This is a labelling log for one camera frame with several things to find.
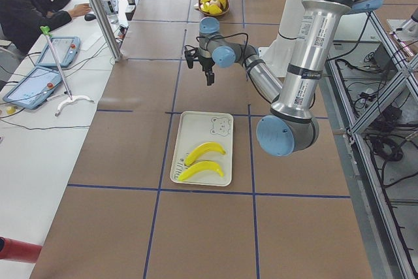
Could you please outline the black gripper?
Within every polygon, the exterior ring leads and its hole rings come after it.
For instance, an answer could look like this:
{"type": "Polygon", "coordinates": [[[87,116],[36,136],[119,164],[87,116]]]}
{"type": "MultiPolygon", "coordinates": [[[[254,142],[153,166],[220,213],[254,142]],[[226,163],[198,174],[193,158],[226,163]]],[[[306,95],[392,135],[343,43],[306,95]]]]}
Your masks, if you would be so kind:
{"type": "Polygon", "coordinates": [[[213,66],[215,65],[214,60],[211,57],[204,57],[200,52],[198,47],[193,47],[190,45],[184,46],[184,57],[187,62],[189,69],[194,67],[195,62],[199,62],[202,71],[206,77],[206,85],[211,86],[215,82],[215,74],[213,73],[213,66]]]}

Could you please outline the person's hand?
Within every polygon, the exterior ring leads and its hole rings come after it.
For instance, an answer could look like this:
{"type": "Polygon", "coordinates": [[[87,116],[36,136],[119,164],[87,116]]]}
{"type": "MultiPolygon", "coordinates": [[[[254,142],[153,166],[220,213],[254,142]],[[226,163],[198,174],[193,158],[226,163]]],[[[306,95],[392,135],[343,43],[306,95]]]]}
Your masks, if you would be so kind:
{"type": "Polygon", "coordinates": [[[89,12],[91,12],[91,7],[88,3],[77,4],[72,9],[68,10],[68,13],[71,18],[84,16],[88,14],[89,12]]]}

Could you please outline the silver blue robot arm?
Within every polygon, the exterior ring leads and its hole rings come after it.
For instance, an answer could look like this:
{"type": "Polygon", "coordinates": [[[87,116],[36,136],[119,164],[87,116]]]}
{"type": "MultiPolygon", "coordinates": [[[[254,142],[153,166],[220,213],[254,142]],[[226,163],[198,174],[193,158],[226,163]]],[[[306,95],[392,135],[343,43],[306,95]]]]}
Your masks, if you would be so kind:
{"type": "Polygon", "coordinates": [[[219,22],[206,17],[199,24],[199,45],[185,50],[189,67],[199,62],[208,84],[212,68],[243,66],[259,94],[270,103],[270,114],[256,130],[261,148],[273,156],[288,156],[317,140],[319,125],[310,105],[342,16],[372,12],[383,0],[286,0],[280,33],[264,54],[250,44],[229,42],[219,22]]]}

